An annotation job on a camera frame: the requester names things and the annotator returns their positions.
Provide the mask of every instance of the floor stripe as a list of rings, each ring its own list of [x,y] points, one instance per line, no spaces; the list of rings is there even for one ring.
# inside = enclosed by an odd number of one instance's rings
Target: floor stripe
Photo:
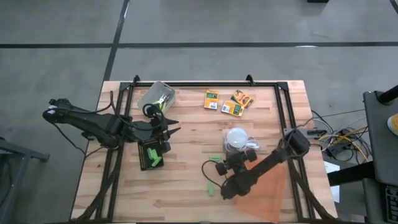
[[[124,0],[124,2],[123,2],[122,11],[120,12],[120,17],[119,17],[118,27],[116,28],[116,33],[114,34],[113,44],[112,44],[111,52],[109,53],[108,62],[106,64],[103,81],[109,81],[109,79],[111,78],[113,63],[114,63],[114,59],[116,57],[116,51],[118,50],[118,44],[120,41],[120,36],[122,34],[127,10],[129,8],[129,3],[130,3],[130,0]]]
[[[111,47],[112,44],[0,44],[0,49],[92,49]]]
[[[207,42],[207,43],[125,43],[120,49],[240,48],[240,47],[398,47],[398,42]]]
[[[398,14],[398,4],[396,0],[390,0],[392,7],[395,9],[396,13]]]

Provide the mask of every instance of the yellow cable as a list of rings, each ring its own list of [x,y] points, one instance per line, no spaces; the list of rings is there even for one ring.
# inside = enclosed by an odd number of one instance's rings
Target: yellow cable
[[[339,142],[341,142],[343,139],[345,139],[345,140],[348,140],[348,141],[349,141],[349,142],[362,154],[362,156],[365,158],[366,161],[368,161],[368,158],[365,156],[365,154],[363,153],[362,149],[361,149],[360,147],[358,147],[358,145],[355,144],[355,142],[353,142],[351,139],[347,138],[347,136],[349,136],[350,134],[353,134],[353,133],[358,132],[358,131],[360,131],[360,130],[363,130],[363,129],[365,129],[365,128],[366,128],[366,127],[359,128],[359,129],[354,130],[354,131],[352,131],[352,132],[350,132],[350,133],[348,133],[348,134],[345,134],[344,136],[338,136],[338,135],[335,135],[335,134],[332,134],[332,135],[329,135],[329,134],[328,134],[328,135],[324,135],[324,136],[320,137],[320,138],[318,139],[319,141],[322,140],[322,139],[325,139],[325,138],[327,138],[327,137],[336,137],[336,138],[340,138],[340,140],[337,140],[335,143],[333,143],[333,144],[331,144],[330,146],[328,146],[328,147],[322,149],[322,151],[325,151],[325,150],[327,150],[329,147],[332,147],[332,146],[337,145]]]

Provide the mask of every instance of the green toy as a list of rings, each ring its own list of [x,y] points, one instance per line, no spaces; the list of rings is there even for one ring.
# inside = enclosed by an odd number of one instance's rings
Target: green toy
[[[155,167],[161,160],[161,157],[156,158],[155,161],[152,163],[152,167]]]
[[[152,157],[152,149],[151,148],[147,148],[147,152],[148,152],[149,159],[153,160],[154,158]]]
[[[221,156],[209,156],[209,160],[218,162],[218,161],[222,160],[222,157]],[[209,196],[213,196],[214,195],[214,184],[208,180],[207,186],[208,186]]]
[[[157,155],[157,153],[156,153],[156,149],[152,149],[151,150],[151,153],[152,153],[152,158],[154,158],[154,160],[156,160],[159,156]]]

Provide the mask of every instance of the clear plastic container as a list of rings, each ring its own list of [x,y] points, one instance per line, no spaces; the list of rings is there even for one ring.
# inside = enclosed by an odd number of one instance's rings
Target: clear plastic container
[[[175,90],[171,88],[169,85],[164,84],[162,82],[155,82],[145,93],[145,95],[138,101],[138,108],[142,109],[147,103],[155,103],[162,97],[162,95],[170,94],[170,98],[167,102],[166,107],[162,110],[163,113],[166,113],[170,107],[175,102]]]

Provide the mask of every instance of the yellow label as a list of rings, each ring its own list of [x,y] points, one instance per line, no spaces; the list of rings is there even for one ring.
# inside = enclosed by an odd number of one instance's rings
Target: yellow label
[[[206,91],[205,108],[217,110],[218,91]]]
[[[242,116],[243,114],[243,106],[232,101],[225,101],[224,105],[221,109],[221,112],[229,113],[235,116]]]

